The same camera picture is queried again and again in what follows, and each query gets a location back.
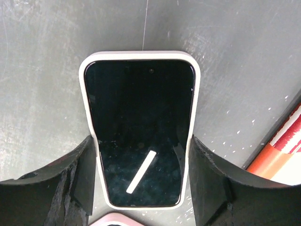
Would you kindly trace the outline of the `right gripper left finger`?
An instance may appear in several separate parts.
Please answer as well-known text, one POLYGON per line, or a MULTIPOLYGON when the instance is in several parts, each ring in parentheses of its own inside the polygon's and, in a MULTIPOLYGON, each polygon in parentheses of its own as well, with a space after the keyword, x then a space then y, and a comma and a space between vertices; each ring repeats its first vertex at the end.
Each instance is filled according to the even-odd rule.
POLYGON ((0 183, 2 226, 86 226, 93 212, 96 152, 92 136, 73 151, 0 183))

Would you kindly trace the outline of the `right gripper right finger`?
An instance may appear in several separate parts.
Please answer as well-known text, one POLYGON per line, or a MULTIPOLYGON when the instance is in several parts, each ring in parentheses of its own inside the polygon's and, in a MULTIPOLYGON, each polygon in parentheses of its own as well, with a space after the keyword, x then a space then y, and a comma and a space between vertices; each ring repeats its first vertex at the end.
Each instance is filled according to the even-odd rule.
POLYGON ((256 176, 192 137, 189 177, 197 226, 299 226, 301 186, 256 176))

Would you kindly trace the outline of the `phone with white case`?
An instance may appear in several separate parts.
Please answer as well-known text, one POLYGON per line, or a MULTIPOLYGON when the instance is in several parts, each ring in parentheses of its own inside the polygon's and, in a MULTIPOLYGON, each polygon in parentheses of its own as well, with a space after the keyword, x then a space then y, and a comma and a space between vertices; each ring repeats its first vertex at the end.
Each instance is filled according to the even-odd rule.
POLYGON ((102 51, 79 67, 106 203, 169 210, 184 200, 200 67, 183 51, 102 51))

